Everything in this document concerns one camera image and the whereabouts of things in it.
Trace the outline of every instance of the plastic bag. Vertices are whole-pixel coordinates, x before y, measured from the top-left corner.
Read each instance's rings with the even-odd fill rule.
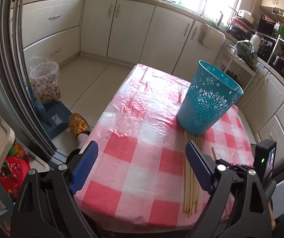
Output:
[[[30,60],[30,78],[41,103],[59,101],[61,92],[58,86],[59,65],[45,57],[33,56]]]
[[[258,55],[251,45],[249,40],[238,41],[235,45],[237,48],[238,56],[245,61],[245,63],[252,69],[255,70],[256,65],[259,62]]]

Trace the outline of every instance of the yellow floral slipper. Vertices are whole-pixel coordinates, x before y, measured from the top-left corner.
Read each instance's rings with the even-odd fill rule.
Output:
[[[70,132],[74,139],[76,139],[77,136],[81,133],[86,133],[89,135],[91,132],[91,129],[86,120],[78,113],[73,113],[70,116],[68,120],[68,126],[70,127]]]

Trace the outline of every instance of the green plastic bag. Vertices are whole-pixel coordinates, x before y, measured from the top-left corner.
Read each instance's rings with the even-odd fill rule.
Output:
[[[255,70],[256,65],[259,62],[258,55],[251,45],[249,40],[238,41],[235,45],[237,48],[238,56],[245,61],[245,63]]]

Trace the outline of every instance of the countertop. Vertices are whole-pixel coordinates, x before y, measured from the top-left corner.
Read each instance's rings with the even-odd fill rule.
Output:
[[[268,69],[270,73],[272,73],[284,85],[284,78],[275,69],[273,69],[271,66],[269,66],[265,61],[263,61],[260,58],[259,58],[259,63],[264,65],[264,67]]]
[[[42,1],[42,0],[24,0],[24,1],[23,1],[23,4],[27,4],[27,3],[31,3],[31,2],[37,2],[37,1]],[[186,16],[189,16],[189,17],[191,17],[191,18],[193,18],[193,19],[195,19],[195,20],[198,20],[198,21],[200,21],[200,22],[202,22],[202,23],[204,23],[204,24],[207,24],[207,25],[209,25],[209,26],[212,27],[212,24],[211,24],[208,20],[206,20],[206,19],[204,19],[204,18],[198,16],[194,11],[189,10],[189,9],[187,9],[187,8],[184,8],[184,7],[182,7],[182,6],[179,6],[179,5],[177,5],[177,4],[170,3],[170,2],[168,2],[168,1],[164,1],[164,0],[133,0],[133,1],[146,2],[146,3],[150,3],[150,4],[162,6],[162,7],[164,7],[164,8],[167,8],[167,9],[170,9],[170,10],[173,10],[173,11],[176,11],[176,12],[179,12],[179,13],[182,13],[182,14],[184,14],[184,15],[186,15]],[[230,39],[231,41],[233,41],[233,42],[235,42],[235,43],[237,42],[237,40],[236,40],[233,36],[231,36],[229,33],[225,32],[225,31],[223,31],[223,30],[221,30],[221,32],[222,32],[228,39]]]

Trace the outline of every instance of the plastic tablecloth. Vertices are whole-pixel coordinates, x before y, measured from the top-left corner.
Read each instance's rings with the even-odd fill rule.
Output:
[[[87,144],[95,140],[99,155],[75,199],[102,228],[125,233],[181,230],[192,228],[199,218],[209,195],[201,191],[197,213],[187,217],[184,130],[176,120],[189,85],[138,64],[89,135]],[[235,105],[202,136],[202,142],[202,152],[212,157],[213,146],[230,163],[253,164]]]

